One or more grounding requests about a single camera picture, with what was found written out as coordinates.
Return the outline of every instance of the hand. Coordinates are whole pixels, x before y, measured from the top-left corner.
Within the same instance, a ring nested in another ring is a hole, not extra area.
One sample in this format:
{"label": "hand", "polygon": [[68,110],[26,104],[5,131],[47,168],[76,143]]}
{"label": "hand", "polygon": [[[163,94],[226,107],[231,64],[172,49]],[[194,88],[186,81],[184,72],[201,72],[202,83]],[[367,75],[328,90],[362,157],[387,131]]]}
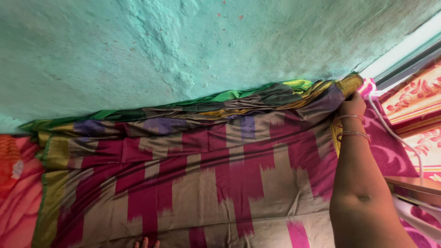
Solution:
{"label": "hand", "polygon": [[[148,248],[148,246],[149,246],[149,239],[147,237],[144,237],[142,239],[142,246],[141,246],[141,248]],[[139,248],[139,242],[135,242],[133,247],[134,248]],[[155,245],[153,246],[153,248],[159,248],[159,240],[157,240],[155,242]]]}
{"label": "hand", "polygon": [[363,98],[358,91],[351,95],[352,99],[350,101],[344,101],[340,105],[339,114],[343,115],[359,115],[363,116],[366,110],[366,103],[364,103]]}

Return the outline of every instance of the wire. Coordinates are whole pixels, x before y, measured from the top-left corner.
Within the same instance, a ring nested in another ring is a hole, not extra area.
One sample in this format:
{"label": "wire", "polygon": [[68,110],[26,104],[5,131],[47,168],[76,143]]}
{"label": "wire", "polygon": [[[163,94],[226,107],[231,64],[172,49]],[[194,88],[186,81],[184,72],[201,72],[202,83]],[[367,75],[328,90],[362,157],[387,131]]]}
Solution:
{"label": "wire", "polygon": [[372,97],[371,95],[376,94],[376,93],[383,93],[382,91],[373,91],[368,95],[369,98],[369,103],[372,106],[372,108],[374,109],[375,113],[377,114],[378,118],[381,121],[381,124],[383,124],[383,127],[386,128],[387,132],[389,132],[390,135],[392,135],[395,139],[399,140],[401,143],[403,143],[405,146],[409,147],[414,153],[415,155],[418,157],[418,163],[419,163],[419,178],[423,179],[424,178],[424,166],[422,165],[422,160],[421,157],[419,156],[418,152],[415,150],[415,148],[411,147],[409,144],[407,144],[402,138],[400,138],[398,135],[396,135],[396,133],[394,131],[392,131],[389,126],[386,124],[385,120],[383,119],[383,117],[381,116],[380,112],[378,111],[377,107],[375,106],[374,102],[372,102]]}

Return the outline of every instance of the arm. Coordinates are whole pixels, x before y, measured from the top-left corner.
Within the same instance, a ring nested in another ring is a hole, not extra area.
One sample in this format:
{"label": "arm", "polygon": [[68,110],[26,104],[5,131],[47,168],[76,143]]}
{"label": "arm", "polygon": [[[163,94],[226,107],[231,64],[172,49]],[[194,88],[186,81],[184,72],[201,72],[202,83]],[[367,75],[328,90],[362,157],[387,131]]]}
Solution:
{"label": "arm", "polygon": [[[364,115],[358,92],[340,107],[341,115]],[[343,131],[366,133],[361,119],[342,119]],[[335,173],[329,215],[337,248],[416,248],[401,226],[391,193],[375,162],[367,139],[344,135]]]}

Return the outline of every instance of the teal wall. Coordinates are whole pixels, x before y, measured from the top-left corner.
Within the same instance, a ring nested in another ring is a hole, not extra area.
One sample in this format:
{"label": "teal wall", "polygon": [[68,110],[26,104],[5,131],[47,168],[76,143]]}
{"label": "teal wall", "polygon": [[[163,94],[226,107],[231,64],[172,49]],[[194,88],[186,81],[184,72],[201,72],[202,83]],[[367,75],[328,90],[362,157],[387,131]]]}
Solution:
{"label": "teal wall", "polygon": [[440,9],[439,0],[3,0],[0,132],[341,78]]}

